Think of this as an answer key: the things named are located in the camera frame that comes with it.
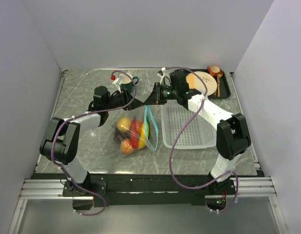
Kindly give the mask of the clear zip top bag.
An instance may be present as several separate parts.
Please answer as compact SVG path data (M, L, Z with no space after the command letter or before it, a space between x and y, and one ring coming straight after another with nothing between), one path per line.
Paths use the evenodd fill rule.
M138 133L138 140L140 138L141 128L142 128L143 122L147 122L148 125L149 125L149 139L148 139L148 142L147 142L146 146L142 149L138 149L138 148L134 149L134 151L132 153L134 153L136 151L144 150L146 148L151 150L151 151L156 151L157 150L158 141L159 141L159 128L158 128L157 122L155 120L154 114L152 113L151 107L149 105L146 105L146 106L137 108L135 110L132 110L128 114L126 114L122 117L128 117L131 120L131 122L132 122L134 117L136 118L136 131ZM120 131L120 133L121 133L121 136L122 136L122 141L124 139L131 140L130 129L127 132L121 132Z

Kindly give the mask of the red chili pepper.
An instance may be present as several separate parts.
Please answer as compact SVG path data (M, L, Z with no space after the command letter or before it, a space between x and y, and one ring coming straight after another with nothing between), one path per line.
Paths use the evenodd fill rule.
M131 144L134 149L138 148L138 133L136 131L136 118L134 117L130 126Z

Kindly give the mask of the banana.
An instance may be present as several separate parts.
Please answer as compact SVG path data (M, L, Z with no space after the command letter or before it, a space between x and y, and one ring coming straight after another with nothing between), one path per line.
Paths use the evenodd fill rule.
M149 139L149 125L147 122L143 122L141 128L141 134L138 142L138 149L142 149L146 146Z

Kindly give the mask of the peach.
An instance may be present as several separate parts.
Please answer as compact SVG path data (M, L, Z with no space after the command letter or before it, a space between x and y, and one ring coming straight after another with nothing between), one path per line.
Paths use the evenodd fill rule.
M131 141L129 139L124 139L120 144L120 152L123 154L131 154L134 151Z

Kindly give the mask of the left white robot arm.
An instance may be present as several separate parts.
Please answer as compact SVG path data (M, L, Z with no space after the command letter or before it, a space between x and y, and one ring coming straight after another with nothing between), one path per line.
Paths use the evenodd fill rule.
M107 87L94 89L88 111L79 117L50 119L39 147L39 153L59 166L74 190L81 196L92 192L90 173L78 161L79 138L88 130L102 126L112 110L134 110L144 105L127 90L111 94Z

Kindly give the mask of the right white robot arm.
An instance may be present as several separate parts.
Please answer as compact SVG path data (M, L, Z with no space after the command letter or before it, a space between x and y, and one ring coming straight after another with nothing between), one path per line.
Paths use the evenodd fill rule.
M200 188L208 187L211 193L219 194L225 188L225 181L234 173L237 160L251 146L246 118L241 113L233 114L215 105L208 100L207 93L191 89L185 78L170 78L170 81L170 86L156 82L144 104L164 105L168 100L176 100L179 105L193 112L188 122L200 116L212 125L216 130L219 155L210 172L212 179Z

